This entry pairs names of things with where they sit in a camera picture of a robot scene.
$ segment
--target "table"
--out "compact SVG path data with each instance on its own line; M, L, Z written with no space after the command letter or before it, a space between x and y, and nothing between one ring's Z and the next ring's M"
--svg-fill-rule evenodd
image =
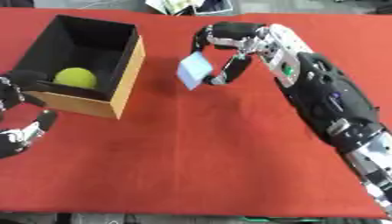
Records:
M334 149L298 118L261 63L255 60L232 85L192 92L175 72L203 25L287 25L348 73L392 127L391 30L385 29L392 17L0 9L0 70L12 69L56 14L136 24L147 59L120 121L60 112L33 148L0 161L0 210L384 217ZM229 54L206 51L215 67ZM14 108L1 126L26 125L38 111Z

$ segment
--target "light blue foam cube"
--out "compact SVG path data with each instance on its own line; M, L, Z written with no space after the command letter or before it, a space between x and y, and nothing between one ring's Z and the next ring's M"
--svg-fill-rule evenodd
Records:
M178 65L177 76L189 90L193 90L212 71L213 67L203 57L203 54L194 52L181 60Z

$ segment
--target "yellow ball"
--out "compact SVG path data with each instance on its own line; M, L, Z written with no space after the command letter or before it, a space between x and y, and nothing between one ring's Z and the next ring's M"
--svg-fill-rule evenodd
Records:
M95 88L96 77L87 69L69 67L56 74L54 83L77 88Z

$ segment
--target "robotic hand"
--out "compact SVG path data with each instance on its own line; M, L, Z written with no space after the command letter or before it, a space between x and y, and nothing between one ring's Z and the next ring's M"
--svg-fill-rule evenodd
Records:
M47 91L47 86L38 83L45 77L43 73L29 71L14 71L0 75L0 122L3 120L3 112L19 103L28 102L44 107L43 101L24 91ZM43 110L30 125L23 129L0 129L0 158L25 151L36 138L42 137L51 128L56 117L54 111Z
M379 206L392 217L392 136L367 97L340 69L280 24L220 22L195 34L192 53L207 45L237 49L216 75L203 82L222 85L239 77L251 54L269 68L299 116L336 148Z

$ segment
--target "cardboard box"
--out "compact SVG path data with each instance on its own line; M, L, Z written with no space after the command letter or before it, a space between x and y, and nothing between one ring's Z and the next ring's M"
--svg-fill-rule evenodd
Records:
M119 119L145 57L133 24L58 15L32 44L15 70L48 75L51 92L31 92L50 108ZM83 67L98 80L95 89L53 83L68 67Z

